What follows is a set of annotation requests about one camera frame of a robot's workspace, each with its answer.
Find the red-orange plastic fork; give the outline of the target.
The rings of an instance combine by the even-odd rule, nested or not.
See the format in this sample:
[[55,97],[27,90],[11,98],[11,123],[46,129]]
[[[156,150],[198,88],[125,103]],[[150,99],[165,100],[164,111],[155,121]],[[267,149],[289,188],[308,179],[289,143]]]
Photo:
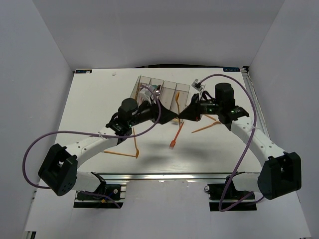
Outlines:
[[177,133],[176,133],[176,135],[175,135],[175,137],[174,137],[174,139],[171,141],[171,143],[170,143],[170,145],[169,145],[169,148],[170,148],[170,149],[174,149],[174,147],[175,147],[175,145],[176,145],[176,140],[177,140],[177,138],[178,138],[178,136],[179,136],[179,134],[180,134],[180,131],[181,131],[182,128],[183,128],[183,125],[184,125],[184,122],[181,123],[181,125],[180,125],[180,127],[179,127],[179,129],[178,129],[178,131],[177,131]]

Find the aluminium rail right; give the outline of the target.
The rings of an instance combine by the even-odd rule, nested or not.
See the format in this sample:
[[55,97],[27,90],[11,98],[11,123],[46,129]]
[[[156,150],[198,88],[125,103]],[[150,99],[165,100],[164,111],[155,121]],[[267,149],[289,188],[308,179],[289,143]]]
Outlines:
[[259,101],[257,99],[257,95],[249,74],[249,67],[244,66],[241,69],[241,73],[243,76],[244,84],[246,87],[246,90],[248,91],[249,95],[251,96],[257,113],[257,127],[269,138],[269,133],[266,127],[265,119],[259,104]]

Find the blue label right corner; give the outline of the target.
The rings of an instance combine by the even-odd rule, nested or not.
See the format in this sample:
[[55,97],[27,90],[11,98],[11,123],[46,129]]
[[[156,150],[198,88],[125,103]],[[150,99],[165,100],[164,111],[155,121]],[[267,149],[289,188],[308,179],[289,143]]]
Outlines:
[[223,68],[224,72],[240,72],[240,68]]

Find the orange plastic spoon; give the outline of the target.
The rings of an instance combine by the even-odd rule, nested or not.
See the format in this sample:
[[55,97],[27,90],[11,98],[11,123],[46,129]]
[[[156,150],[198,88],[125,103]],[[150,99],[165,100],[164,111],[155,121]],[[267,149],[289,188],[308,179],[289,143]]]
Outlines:
[[[179,92],[179,91],[177,91],[176,96],[175,96],[175,102],[176,102],[176,106],[177,106],[177,113],[178,113],[178,114],[180,114],[180,107],[179,107],[179,102],[178,102],[179,94],[180,94],[180,92]],[[177,120],[178,120],[178,124],[179,124],[179,128],[180,128],[180,127],[181,127],[180,118],[179,118],[179,117],[177,117]]]

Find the black label left corner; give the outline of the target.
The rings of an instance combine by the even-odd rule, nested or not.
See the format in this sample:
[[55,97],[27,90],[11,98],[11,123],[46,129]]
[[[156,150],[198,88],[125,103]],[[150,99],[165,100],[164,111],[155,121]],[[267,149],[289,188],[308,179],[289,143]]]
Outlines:
[[78,69],[75,71],[75,74],[91,74],[92,69]]

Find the orange plastic knife top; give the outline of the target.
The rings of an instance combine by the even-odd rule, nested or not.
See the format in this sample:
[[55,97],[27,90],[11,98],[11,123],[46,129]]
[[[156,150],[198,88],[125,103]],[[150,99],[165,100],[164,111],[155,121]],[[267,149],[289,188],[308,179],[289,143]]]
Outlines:
[[138,87],[137,87],[137,89],[136,89],[135,97],[134,97],[134,99],[135,99],[136,101],[137,101],[137,99],[138,99],[138,94],[139,94],[140,89],[141,89],[141,87],[140,87],[140,85],[138,85]]

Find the clear four-compartment organizer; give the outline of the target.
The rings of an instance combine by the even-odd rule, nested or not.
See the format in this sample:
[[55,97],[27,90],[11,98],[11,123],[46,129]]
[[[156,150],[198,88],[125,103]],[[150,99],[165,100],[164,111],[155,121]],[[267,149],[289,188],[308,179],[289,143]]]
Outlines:
[[[133,99],[135,97],[135,93],[137,89],[137,80],[130,95],[130,97]],[[180,94],[179,94],[178,102],[179,102],[180,112],[182,112],[186,108],[190,85],[141,76],[140,85],[144,85],[144,84],[160,85],[158,89],[155,89],[155,94],[158,97],[159,101],[162,103],[162,105],[174,113],[177,113],[175,96],[177,91],[179,91]],[[138,102],[138,105],[140,105],[143,101],[139,99],[138,97],[137,102]]]

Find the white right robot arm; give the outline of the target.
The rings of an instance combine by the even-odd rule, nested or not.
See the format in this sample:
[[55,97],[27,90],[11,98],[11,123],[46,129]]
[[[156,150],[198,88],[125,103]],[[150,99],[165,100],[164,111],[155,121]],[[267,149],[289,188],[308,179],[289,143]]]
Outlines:
[[259,173],[236,173],[225,186],[228,197],[235,199],[247,191],[261,193],[272,200],[301,188],[301,158],[295,152],[288,153],[276,146],[253,126],[249,114],[235,104],[234,90],[229,83],[217,84],[212,100],[201,100],[194,94],[178,117],[199,121],[203,114],[217,115],[223,125],[249,146],[262,167]]

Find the orange chopstick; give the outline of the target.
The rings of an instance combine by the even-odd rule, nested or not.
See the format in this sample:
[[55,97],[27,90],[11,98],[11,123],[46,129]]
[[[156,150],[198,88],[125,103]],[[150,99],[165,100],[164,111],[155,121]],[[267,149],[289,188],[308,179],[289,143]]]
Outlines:
[[120,156],[127,156],[127,157],[134,157],[134,158],[137,158],[138,157],[138,153],[135,154],[135,155],[132,155],[132,154],[124,154],[124,153],[118,153],[118,152],[111,152],[111,151],[103,151],[104,153],[107,153],[107,154],[113,154],[113,155],[120,155]]

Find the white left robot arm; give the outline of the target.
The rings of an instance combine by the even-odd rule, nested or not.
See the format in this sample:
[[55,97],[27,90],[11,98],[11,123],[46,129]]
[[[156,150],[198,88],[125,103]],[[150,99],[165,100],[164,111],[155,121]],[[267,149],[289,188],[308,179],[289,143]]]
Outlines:
[[138,105],[136,100],[127,98],[96,136],[67,146],[57,143],[50,147],[38,175],[57,196],[76,190],[87,191],[99,199],[105,194],[105,180],[97,173],[80,172],[78,168],[93,156],[124,142],[132,135],[133,126],[149,120],[165,124],[176,117],[161,103],[144,101]]

